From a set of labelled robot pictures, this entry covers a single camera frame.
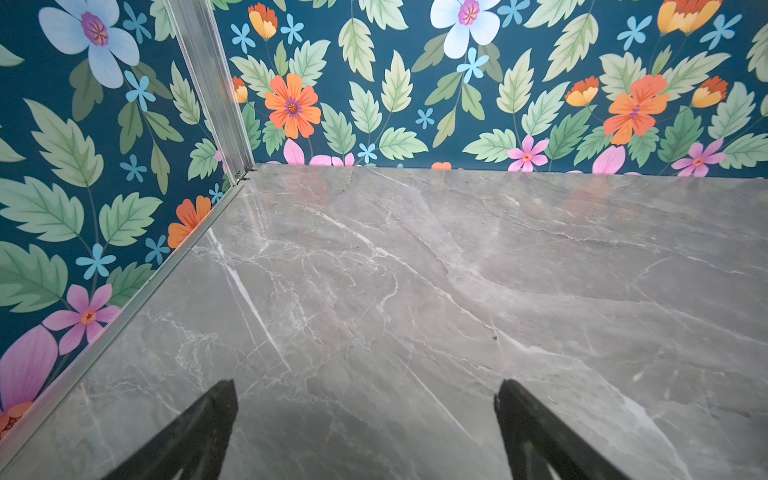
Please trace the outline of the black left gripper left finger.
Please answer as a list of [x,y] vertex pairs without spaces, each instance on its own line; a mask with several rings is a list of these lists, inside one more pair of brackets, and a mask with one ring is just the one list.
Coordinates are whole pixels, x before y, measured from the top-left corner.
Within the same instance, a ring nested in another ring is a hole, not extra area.
[[106,477],[217,479],[237,413],[235,383],[221,380]]

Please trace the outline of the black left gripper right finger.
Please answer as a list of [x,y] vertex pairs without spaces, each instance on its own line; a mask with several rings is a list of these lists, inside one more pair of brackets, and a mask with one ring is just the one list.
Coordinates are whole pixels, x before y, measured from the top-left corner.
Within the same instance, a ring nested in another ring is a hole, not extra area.
[[514,479],[628,479],[519,382],[503,380],[494,411]]

